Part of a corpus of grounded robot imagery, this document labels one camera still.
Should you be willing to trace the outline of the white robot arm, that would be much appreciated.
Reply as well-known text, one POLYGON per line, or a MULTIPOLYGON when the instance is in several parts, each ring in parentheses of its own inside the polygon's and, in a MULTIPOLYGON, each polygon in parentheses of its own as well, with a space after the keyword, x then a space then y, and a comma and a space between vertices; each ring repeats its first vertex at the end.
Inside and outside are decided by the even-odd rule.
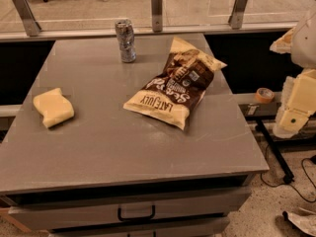
POLYGON ((316 6, 298 24, 275 40, 270 50, 289 53, 291 61, 302 68, 295 78, 287 76, 281 91, 273 133, 291 138, 316 112, 316 6))

